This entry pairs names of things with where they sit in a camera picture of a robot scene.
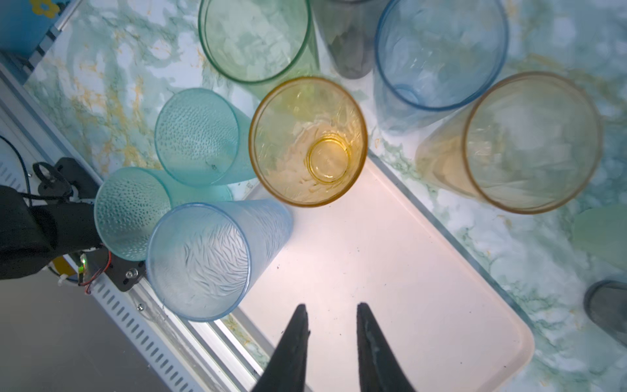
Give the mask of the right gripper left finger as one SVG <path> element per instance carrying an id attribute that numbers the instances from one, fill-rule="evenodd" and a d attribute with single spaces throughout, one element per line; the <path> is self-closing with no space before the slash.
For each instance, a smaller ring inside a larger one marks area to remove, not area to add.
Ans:
<path id="1" fill-rule="evenodd" d="M 304 391 L 309 337 L 308 313 L 300 304 L 252 391 Z"/>

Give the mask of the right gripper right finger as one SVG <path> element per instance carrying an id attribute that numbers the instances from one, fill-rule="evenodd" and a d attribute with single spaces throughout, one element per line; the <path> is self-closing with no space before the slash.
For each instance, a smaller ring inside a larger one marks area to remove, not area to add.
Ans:
<path id="1" fill-rule="evenodd" d="M 362 391 L 415 391 L 365 302 L 357 307 L 357 342 Z"/>

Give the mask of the textured blue glass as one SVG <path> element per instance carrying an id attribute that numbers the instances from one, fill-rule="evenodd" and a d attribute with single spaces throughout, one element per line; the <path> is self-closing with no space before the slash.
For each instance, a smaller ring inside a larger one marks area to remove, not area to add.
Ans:
<path id="1" fill-rule="evenodd" d="M 146 270 L 177 316 L 210 322 L 231 313 L 292 235 L 293 217 L 273 199 L 184 204 L 150 237 Z"/>

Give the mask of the tall amber glass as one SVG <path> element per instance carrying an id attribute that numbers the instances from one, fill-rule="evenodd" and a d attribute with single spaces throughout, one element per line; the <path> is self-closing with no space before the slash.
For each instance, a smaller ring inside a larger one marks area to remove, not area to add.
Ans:
<path id="1" fill-rule="evenodd" d="M 322 207 L 359 178 L 367 159 L 367 122 L 339 84 L 294 78 L 257 107 L 248 150 L 257 178 L 272 196 L 294 207 Z"/>

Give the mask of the tall green glass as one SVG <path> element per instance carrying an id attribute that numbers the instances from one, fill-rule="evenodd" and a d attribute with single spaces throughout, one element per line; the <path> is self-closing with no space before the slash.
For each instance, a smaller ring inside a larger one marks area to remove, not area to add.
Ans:
<path id="1" fill-rule="evenodd" d="M 320 74 L 305 0 L 205 0 L 199 38 L 215 70 L 257 98 L 287 80 Z"/>

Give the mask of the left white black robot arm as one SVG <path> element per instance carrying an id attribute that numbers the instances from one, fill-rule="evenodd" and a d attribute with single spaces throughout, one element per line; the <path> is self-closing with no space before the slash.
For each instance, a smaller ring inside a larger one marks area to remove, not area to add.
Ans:
<path id="1" fill-rule="evenodd" d="M 101 244 L 93 205 L 28 207 L 16 190 L 1 187 L 1 279 L 36 274 L 59 256 Z"/>

